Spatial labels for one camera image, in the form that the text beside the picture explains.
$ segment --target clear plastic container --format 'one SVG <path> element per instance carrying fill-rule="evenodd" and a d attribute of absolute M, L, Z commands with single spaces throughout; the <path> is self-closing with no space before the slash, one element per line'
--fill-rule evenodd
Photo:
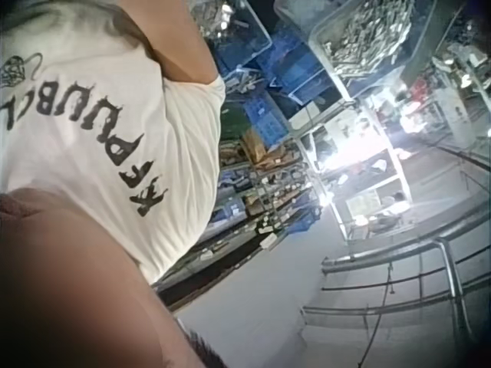
<path fill-rule="evenodd" d="M 391 57 L 380 64 L 373 74 L 363 78 L 341 79 L 334 71 L 334 66 L 325 50 L 325 43 L 336 42 L 344 36 L 346 24 L 358 7 L 365 0 L 276 0 L 275 11 L 283 21 L 292 25 L 308 43 L 315 56 L 328 72 L 333 83 L 345 100 L 352 100 L 394 70 L 403 70 L 404 66 L 414 57 L 421 43 L 422 36 L 428 26 L 436 0 L 416 0 L 412 11 L 411 29 L 407 40 L 400 46 L 394 63 Z"/>
<path fill-rule="evenodd" d="M 212 45 L 220 74 L 227 78 L 272 45 L 271 37 L 246 0 L 229 0 L 235 13 L 229 25 L 229 36 Z"/>

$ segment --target handrail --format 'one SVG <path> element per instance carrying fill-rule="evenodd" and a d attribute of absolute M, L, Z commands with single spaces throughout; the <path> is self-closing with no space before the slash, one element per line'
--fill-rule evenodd
<path fill-rule="evenodd" d="M 450 224 L 444 225 L 433 233 L 435 236 L 445 238 L 449 242 L 460 236 L 474 230 L 476 227 L 489 221 L 490 208 L 489 203 L 484 202 L 467 212 Z M 411 255 L 417 255 L 425 252 L 422 248 L 431 247 L 433 242 L 430 235 L 420 236 L 415 241 L 406 241 L 402 244 L 392 245 L 386 248 L 379 248 L 370 251 L 364 251 L 355 255 L 347 255 L 334 260 L 326 258 L 322 262 L 322 271 L 325 274 L 342 271 L 352 271 L 362 268 L 369 268 L 377 265 L 384 265 L 390 261 L 409 258 Z"/>
<path fill-rule="evenodd" d="M 476 278 L 463 283 L 464 296 L 472 291 L 486 288 L 491 281 L 491 271 L 481 274 Z M 448 291 L 441 291 L 436 294 L 428 295 L 422 299 L 414 299 L 402 303 L 388 304 L 385 307 L 365 307 L 365 308 L 325 308 L 325 307 L 304 307 L 303 310 L 307 314 L 319 314 L 327 316 L 375 316 L 378 314 L 392 314 L 413 311 L 421 307 L 426 307 L 444 301 L 451 300 L 451 295 Z"/>
<path fill-rule="evenodd" d="M 482 253 L 484 253 L 485 251 L 488 251 L 490 249 L 491 249 L 491 245 L 488 245 L 487 247 L 480 249 L 479 251 L 475 251 L 471 255 L 468 255 L 468 256 L 460 259 L 459 261 L 457 261 L 455 263 L 456 263 L 456 265 L 460 265 L 463 262 L 469 261 L 470 259 L 472 259 L 478 255 L 481 255 Z M 378 287 L 381 288 L 381 287 L 386 286 L 388 284 L 389 285 L 403 284 L 404 282 L 418 280 L 420 278 L 425 278 L 425 277 L 431 276 L 432 274 L 437 274 L 441 271 L 445 271 L 445 267 L 436 268 L 432 271 L 424 272 L 423 274 L 418 274 L 418 275 L 412 276 L 410 278 L 401 278 L 399 280 L 393 280 L 393 281 L 390 281 L 389 283 L 367 284 L 367 285 L 360 285 L 360 286 L 333 287 L 333 288 L 332 287 L 323 287 L 321 289 L 321 291 L 352 291 L 352 290 L 363 290 L 363 289 L 378 288 Z"/>
<path fill-rule="evenodd" d="M 439 249 L 445 263 L 444 270 L 447 272 L 447 280 L 450 289 L 450 298 L 452 300 L 452 312 L 455 324 L 458 326 L 459 330 L 463 332 L 466 342 L 474 341 L 474 335 L 470 326 L 469 317 L 467 313 L 466 301 L 464 299 L 463 287 L 460 282 L 460 276 L 457 270 L 456 262 L 453 258 L 453 252 L 450 247 L 450 242 L 448 238 L 435 238 L 431 242 L 422 242 L 419 244 L 410 245 L 409 247 L 402 248 L 386 248 L 379 251 L 375 256 L 370 252 L 365 252 L 363 255 L 358 255 L 354 260 L 353 264 L 349 264 L 350 269 L 363 269 L 374 267 L 375 265 L 383 263 L 391 263 L 394 260 L 409 258 L 413 255 L 423 254 L 427 251 Z M 370 258 L 378 258 L 376 262 L 370 263 Z M 332 265 L 331 268 L 334 272 L 339 271 L 336 264 Z M 323 272 L 325 274 L 329 273 L 329 267 L 324 265 Z M 388 288 L 390 280 L 386 283 L 386 288 Z M 423 306 L 423 300 L 419 303 L 420 307 Z M 317 308 L 318 311 L 322 311 L 326 308 Z"/>

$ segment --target white wall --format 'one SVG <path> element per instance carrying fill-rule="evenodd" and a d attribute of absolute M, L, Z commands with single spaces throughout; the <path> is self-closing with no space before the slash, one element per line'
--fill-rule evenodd
<path fill-rule="evenodd" d="M 300 310 L 320 288 L 321 261 L 341 255 L 331 251 L 340 252 L 340 245 L 339 229 L 326 211 L 310 232 L 262 252 L 178 316 L 234 368 L 285 368 L 303 348 Z"/>

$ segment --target merchandise on shelf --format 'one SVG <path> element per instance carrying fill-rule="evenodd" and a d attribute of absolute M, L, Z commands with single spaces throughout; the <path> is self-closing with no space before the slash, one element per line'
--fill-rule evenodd
<path fill-rule="evenodd" d="M 220 145 L 220 166 L 227 167 L 247 161 L 246 153 L 239 142 Z"/>
<path fill-rule="evenodd" d="M 304 2 L 277 0 L 275 10 L 308 42 L 330 77 L 341 79 L 336 83 L 347 98 L 402 72 L 417 53 L 435 1 L 311 0 L 300 9 Z"/>
<path fill-rule="evenodd" d="M 267 92 L 247 100 L 243 107 L 267 149 L 279 144 L 288 135 L 288 121 Z"/>

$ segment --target blue plastic crate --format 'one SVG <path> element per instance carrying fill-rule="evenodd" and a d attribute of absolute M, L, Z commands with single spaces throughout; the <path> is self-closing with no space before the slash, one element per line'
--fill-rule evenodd
<path fill-rule="evenodd" d="M 292 29 L 280 24 L 272 41 L 273 45 L 257 57 L 256 63 L 282 93 L 303 106 L 332 85 L 321 63 Z"/>
<path fill-rule="evenodd" d="M 246 0 L 230 0 L 229 4 L 236 11 L 229 26 L 230 36 L 212 48 L 213 57 L 224 78 L 272 45 L 268 32 Z"/>
<path fill-rule="evenodd" d="M 302 207 L 303 205 L 306 205 L 309 202 L 310 202 L 310 191 L 301 194 L 297 198 L 295 204 L 293 205 L 293 208 L 297 209 L 298 207 Z"/>
<path fill-rule="evenodd" d="M 301 220 L 294 222 L 286 228 L 289 234 L 295 234 L 297 232 L 307 232 L 313 224 L 315 224 L 319 218 L 313 211 L 310 211 Z"/>
<path fill-rule="evenodd" d="M 243 107 L 266 148 L 277 145 L 288 135 L 285 116 L 267 92 L 247 100 Z"/>
<path fill-rule="evenodd" d="M 264 72 L 266 80 L 276 85 L 278 75 L 275 67 L 277 63 L 281 62 L 290 51 L 302 45 L 303 41 L 282 23 L 278 24 L 271 38 L 272 46 L 261 53 L 255 61 Z"/>
<path fill-rule="evenodd" d="M 332 79 L 324 69 L 319 71 L 313 78 L 307 80 L 297 90 L 289 94 L 290 98 L 299 105 L 306 105 L 314 100 L 317 96 L 332 87 Z"/>

